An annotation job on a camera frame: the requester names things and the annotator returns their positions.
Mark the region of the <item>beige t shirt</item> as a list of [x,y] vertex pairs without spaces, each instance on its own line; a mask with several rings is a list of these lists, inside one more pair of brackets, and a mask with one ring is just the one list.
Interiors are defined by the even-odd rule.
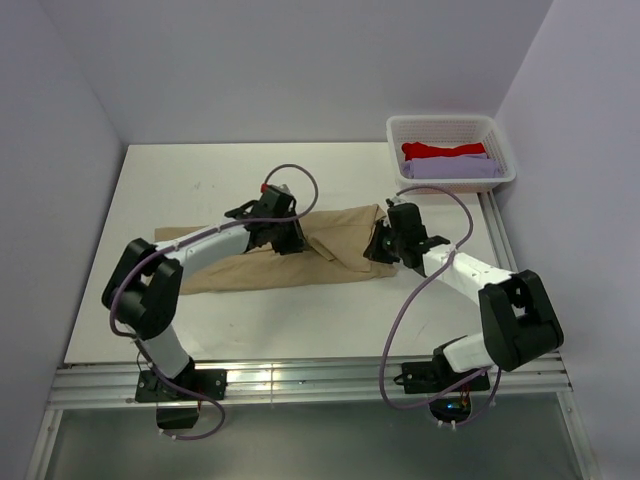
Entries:
[[364,257],[376,222],[385,217],[377,204],[311,212],[300,220],[307,241],[303,252],[279,255],[266,245],[226,258],[183,280],[180,293],[258,291],[393,277],[395,266]]

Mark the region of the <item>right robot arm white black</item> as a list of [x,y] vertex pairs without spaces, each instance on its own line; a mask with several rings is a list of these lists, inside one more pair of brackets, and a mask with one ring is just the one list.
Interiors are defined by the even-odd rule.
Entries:
[[375,224],[364,256],[399,263],[425,279],[439,280],[479,308],[479,333],[437,347],[430,360],[401,367],[395,383],[408,394],[457,388],[483,368],[511,372],[559,348],[564,332],[540,276],[511,272],[459,252],[431,236],[420,210],[399,199],[387,202],[387,216]]

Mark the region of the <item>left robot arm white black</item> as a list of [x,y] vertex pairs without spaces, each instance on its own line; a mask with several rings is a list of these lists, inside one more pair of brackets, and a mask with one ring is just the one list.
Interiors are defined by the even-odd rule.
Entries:
[[134,342],[170,398],[202,395],[194,360],[172,327],[183,281],[267,244],[281,255],[302,252],[305,240],[296,204],[286,187],[265,184],[259,199],[225,213],[227,223],[173,241],[138,238],[127,244],[101,302],[109,311],[112,333]]

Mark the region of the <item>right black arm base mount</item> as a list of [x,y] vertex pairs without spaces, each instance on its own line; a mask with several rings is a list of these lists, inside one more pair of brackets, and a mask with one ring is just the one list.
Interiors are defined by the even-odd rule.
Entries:
[[[436,361],[405,362],[401,364],[401,373],[394,377],[393,382],[408,395],[436,394],[475,372],[476,369],[457,373],[448,366],[437,366]],[[455,396],[432,402],[429,405],[430,412],[438,421],[467,420],[472,413],[471,393],[489,389],[490,381],[484,373],[459,386]]]

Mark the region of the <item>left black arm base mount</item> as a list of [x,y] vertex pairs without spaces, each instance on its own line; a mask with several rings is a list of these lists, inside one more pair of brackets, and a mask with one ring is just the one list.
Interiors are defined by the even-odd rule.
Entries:
[[163,380],[152,370],[142,370],[134,402],[155,405],[156,425],[163,431],[180,432],[196,425],[205,402],[223,400],[226,386],[224,369],[195,369],[172,380]]

